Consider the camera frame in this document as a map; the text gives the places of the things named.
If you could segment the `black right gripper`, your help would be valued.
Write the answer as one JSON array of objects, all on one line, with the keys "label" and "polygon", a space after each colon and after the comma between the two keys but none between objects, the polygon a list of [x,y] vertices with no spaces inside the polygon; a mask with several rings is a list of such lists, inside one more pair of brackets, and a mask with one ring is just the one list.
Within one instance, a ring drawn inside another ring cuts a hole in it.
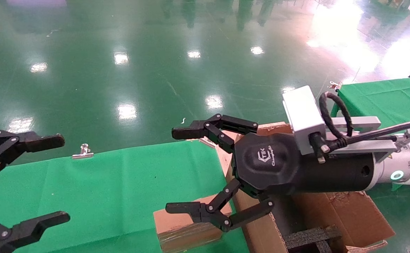
[{"label": "black right gripper", "polygon": [[[222,131],[244,135],[234,140]],[[185,128],[172,128],[173,139],[208,138],[227,153],[233,153],[232,179],[210,203],[167,203],[169,214],[188,214],[194,223],[211,223],[223,232],[240,228],[268,215],[272,200],[226,216],[221,210],[237,191],[250,196],[263,194],[329,193],[363,191],[372,182],[375,162],[372,154],[335,154],[319,163],[313,153],[303,155],[292,134],[260,136],[258,123],[215,114],[195,120]]]}]

